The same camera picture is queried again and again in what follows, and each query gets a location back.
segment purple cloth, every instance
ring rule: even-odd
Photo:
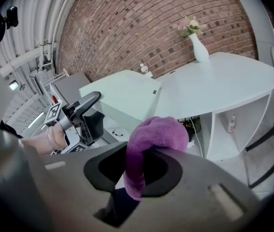
[[[145,187],[142,171],[144,150],[152,146],[186,151],[188,133],[185,127],[172,117],[152,117],[142,122],[131,134],[127,144],[124,184],[128,195],[141,200]]]

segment vase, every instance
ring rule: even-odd
[[[205,46],[201,43],[201,41],[198,39],[197,34],[193,33],[189,36],[191,41],[193,42],[194,47],[194,54],[195,58],[198,62],[205,62],[209,59],[209,52],[205,48]]]

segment white flower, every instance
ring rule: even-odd
[[[199,26],[198,21],[195,21],[195,20],[191,20],[189,24],[190,24],[191,26],[193,26],[193,27]]]

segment red object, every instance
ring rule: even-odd
[[[55,104],[58,103],[58,100],[56,99],[56,97],[54,95],[52,95],[52,99],[53,99],[53,101],[54,101]]]

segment black sleeve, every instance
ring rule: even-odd
[[[3,121],[0,122],[0,129],[3,130],[3,131],[7,131],[15,136],[17,136],[18,138],[23,138],[22,136],[16,134],[16,131],[15,129],[13,129],[11,126],[5,124]]]

